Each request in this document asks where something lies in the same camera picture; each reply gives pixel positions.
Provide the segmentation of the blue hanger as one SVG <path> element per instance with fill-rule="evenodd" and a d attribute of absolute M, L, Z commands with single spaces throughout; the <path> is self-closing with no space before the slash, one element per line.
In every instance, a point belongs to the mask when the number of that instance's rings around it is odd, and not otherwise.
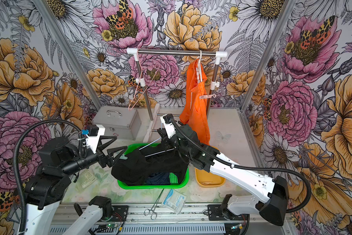
<path fill-rule="evenodd" d="M 142 155 L 144 155 L 145 158 L 147 157 L 153 157 L 153 156 L 159 156 L 161 154 L 165 154 L 171 151 L 174 151 L 175 149 L 171 147 L 169 144 L 169 140 L 163 140 L 162 138 L 158 138 L 157 141 L 160 141 L 157 143 L 156 141 L 153 141 L 146 146 L 140 147 L 139 151 Z"/>

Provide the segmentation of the navy blue shorts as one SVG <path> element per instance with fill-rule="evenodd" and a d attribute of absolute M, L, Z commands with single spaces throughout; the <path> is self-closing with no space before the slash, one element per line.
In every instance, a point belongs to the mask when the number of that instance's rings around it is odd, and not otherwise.
<path fill-rule="evenodd" d="M 170 182 L 170 173 L 161 172 L 161 173 L 152 173 L 145 181 L 146 185 L 171 185 Z"/>

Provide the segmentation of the pink hanger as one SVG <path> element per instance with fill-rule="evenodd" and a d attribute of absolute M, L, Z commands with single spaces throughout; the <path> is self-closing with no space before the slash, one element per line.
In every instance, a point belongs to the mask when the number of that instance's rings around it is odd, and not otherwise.
<path fill-rule="evenodd" d="M 127 54 L 133 58 L 135 68 L 137 69 L 137 75 L 134 77 L 136 86 L 133 98 L 135 99 L 135 102 L 133 102 L 133 99 L 130 100 L 127 109 L 131 111 L 136 106 L 136 104 L 138 104 L 139 101 L 143 98 L 146 104 L 146 108 L 151 110 L 151 102 L 147 92 L 150 86 L 146 83 L 146 80 L 143 75 L 144 71 L 142 69 L 141 62 L 139 61 L 139 51 L 138 49 L 129 48 L 127 50 Z"/>

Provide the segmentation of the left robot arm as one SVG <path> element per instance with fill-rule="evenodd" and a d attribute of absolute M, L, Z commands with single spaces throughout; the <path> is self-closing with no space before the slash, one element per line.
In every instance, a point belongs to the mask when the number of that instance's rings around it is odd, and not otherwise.
<path fill-rule="evenodd" d="M 128 149 L 121 146 L 109 149 L 116 141 L 115 136 L 96 136 L 92 146 L 87 146 L 85 138 L 79 138 L 79 146 L 72 145 L 68 138 L 58 137 L 46 142 L 40 150 L 42 160 L 34 177 L 25 187 L 19 173 L 18 154 L 24 140 L 22 136 L 15 147 L 13 170 L 21 201 L 21 222 L 19 234 L 35 232 L 39 234 L 50 226 L 56 209 L 71 184 L 71 176 L 98 163 L 102 168 L 113 167 Z"/>

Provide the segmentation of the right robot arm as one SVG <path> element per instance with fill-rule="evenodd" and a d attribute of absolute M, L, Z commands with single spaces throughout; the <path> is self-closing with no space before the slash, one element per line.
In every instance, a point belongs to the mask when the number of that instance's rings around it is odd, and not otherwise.
<path fill-rule="evenodd" d="M 221 205 L 224 216 L 232 219 L 242 214 L 259 214 L 269 223 L 283 226 L 288 206 L 289 192 L 287 182 L 278 176 L 275 179 L 262 175 L 257 169 L 235 168 L 236 162 L 217 149 L 200 144 L 196 132 L 184 125 L 181 134 L 172 125 L 157 129 L 161 142 L 174 149 L 177 156 L 196 169 L 211 172 L 228 179 L 251 193 L 252 198 L 245 201 L 236 196 L 227 195 Z"/>

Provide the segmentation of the orange shorts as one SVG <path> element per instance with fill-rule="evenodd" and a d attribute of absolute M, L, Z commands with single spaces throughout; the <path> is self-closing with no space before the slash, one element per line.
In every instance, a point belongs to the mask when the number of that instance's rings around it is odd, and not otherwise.
<path fill-rule="evenodd" d="M 209 145 L 210 130 L 206 115 L 207 100 L 199 98 L 199 96 L 207 95 L 205 89 L 207 77 L 202 67 L 203 82 L 198 83 L 196 70 L 197 60 L 189 65 L 186 73 L 186 104 L 180 115 L 180 121 L 189 125 L 197 133 L 201 143 Z"/>

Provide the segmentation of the white hanger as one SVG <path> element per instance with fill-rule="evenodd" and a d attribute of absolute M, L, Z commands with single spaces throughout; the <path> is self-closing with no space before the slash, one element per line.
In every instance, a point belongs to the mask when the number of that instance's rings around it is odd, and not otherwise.
<path fill-rule="evenodd" d="M 202 51 L 200 50 L 199 57 L 197 58 L 197 70 L 196 70 L 198 83 L 203 82 L 201 60 L 202 60 Z"/>

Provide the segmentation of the yellow plastic tray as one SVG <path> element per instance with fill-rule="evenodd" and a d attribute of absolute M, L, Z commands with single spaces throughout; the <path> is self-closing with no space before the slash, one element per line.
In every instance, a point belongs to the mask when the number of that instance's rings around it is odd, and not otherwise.
<path fill-rule="evenodd" d="M 217 188 L 222 186 L 226 181 L 221 176 L 199 169 L 195 169 L 195 177 L 198 185 L 202 188 Z"/>

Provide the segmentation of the silver metal case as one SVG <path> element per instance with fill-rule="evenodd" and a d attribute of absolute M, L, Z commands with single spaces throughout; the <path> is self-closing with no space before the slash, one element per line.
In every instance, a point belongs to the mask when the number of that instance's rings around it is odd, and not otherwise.
<path fill-rule="evenodd" d="M 92 120 L 102 125 L 106 136 L 117 136 L 120 140 L 135 140 L 141 126 L 136 109 L 126 107 L 102 106 Z"/>

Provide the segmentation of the surgical mask packet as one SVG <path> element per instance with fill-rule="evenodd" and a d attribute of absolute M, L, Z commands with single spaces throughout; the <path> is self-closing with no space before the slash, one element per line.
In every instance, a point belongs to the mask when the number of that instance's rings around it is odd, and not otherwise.
<path fill-rule="evenodd" d="M 184 194 L 174 189 L 170 189 L 165 199 L 163 200 L 162 205 L 173 211 L 175 214 L 179 214 L 186 203 L 186 199 L 187 196 Z"/>

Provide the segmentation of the pink clothespin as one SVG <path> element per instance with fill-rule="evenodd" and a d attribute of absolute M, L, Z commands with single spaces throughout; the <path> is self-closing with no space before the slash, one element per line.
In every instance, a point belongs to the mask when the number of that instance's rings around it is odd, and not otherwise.
<path fill-rule="evenodd" d="M 215 94 L 199 96 L 200 99 L 211 99 L 211 98 L 215 98 L 215 97 L 216 97 Z"/>

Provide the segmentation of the metal surgical scissors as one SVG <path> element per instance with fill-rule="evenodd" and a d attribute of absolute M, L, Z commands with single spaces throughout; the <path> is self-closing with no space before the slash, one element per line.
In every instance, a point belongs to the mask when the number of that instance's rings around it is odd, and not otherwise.
<path fill-rule="evenodd" d="M 162 197 L 164 192 L 164 189 L 162 189 L 162 191 L 160 192 L 160 194 L 158 195 L 156 201 L 153 203 L 151 208 L 145 209 L 144 210 L 144 216 L 150 216 L 151 220 L 156 220 L 157 218 L 157 213 L 155 212 L 158 203 L 160 202 L 160 198 Z"/>

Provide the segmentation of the clothes rack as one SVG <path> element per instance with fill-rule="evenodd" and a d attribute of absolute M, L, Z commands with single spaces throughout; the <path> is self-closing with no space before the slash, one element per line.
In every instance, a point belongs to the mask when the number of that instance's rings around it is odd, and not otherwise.
<path fill-rule="evenodd" d="M 158 49 L 138 49 L 139 55 L 140 54 L 150 54 L 150 55 L 172 55 L 172 56 L 197 56 L 199 57 L 200 51 L 179 51 L 179 50 L 158 50 Z M 214 62 L 214 71 L 213 71 L 213 76 L 210 82 L 210 88 L 209 88 L 209 95 L 213 94 L 213 91 L 219 87 L 219 83 L 217 78 L 218 78 L 218 69 L 220 67 L 220 62 L 221 59 L 227 58 L 228 53 L 227 52 L 221 52 L 221 51 L 216 51 L 216 52 L 209 52 L 209 51 L 202 51 L 202 57 L 210 57 L 210 58 L 215 58 Z M 206 115 L 208 116 L 209 110 L 211 107 L 211 101 L 212 99 L 207 99 L 207 107 L 206 107 Z"/>

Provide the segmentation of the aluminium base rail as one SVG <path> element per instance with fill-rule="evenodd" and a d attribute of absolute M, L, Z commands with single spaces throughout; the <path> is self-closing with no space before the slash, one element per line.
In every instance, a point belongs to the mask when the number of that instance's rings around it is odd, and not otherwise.
<path fill-rule="evenodd" d="M 144 216 L 153 203 L 112 204 L 113 217 L 95 223 L 97 235 L 296 235 L 291 218 L 282 227 L 260 215 L 225 219 L 219 204 L 187 203 L 179 214 L 158 203 L 156 220 Z"/>

